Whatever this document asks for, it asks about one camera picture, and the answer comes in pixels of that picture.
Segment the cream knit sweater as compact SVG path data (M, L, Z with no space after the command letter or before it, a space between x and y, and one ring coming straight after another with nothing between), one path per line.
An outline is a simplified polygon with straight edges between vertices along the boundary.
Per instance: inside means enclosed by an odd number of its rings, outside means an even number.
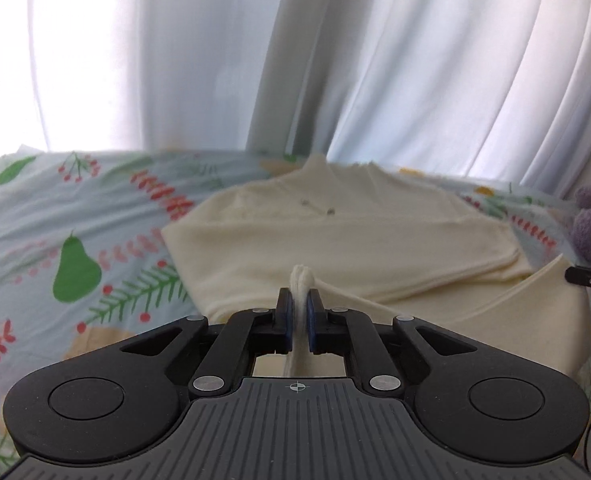
M162 232L199 311L225 322L291 292L295 342L266 375L331 375L306 356L304 301L388 324L417 316L576 375L591 352L586 292L565 281L568 260L531 266L512 226L453 193L376 165L316 156L297 170L227 188Z

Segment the floral fruit print bedsheet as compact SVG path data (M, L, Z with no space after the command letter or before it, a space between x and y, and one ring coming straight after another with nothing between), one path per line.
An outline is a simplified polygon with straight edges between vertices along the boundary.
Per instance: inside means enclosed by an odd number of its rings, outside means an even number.
M0 476L16 454L2 419L23 376L196 310L162 235L213 194L299 168L241 152L19 152L0 159ZM523 186L406 169L507 221L534 269L576 262L573 203ZM586 292L591 309L591 289ZM588 397L591 352L577 373ZM591 471L591 426L577 451Z

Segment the white sheer curtain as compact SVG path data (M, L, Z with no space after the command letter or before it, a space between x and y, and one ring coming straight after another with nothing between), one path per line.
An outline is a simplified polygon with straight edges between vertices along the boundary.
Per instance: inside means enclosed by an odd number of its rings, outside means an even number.
M565 195L591 0L0 0L0 157L320 153Z

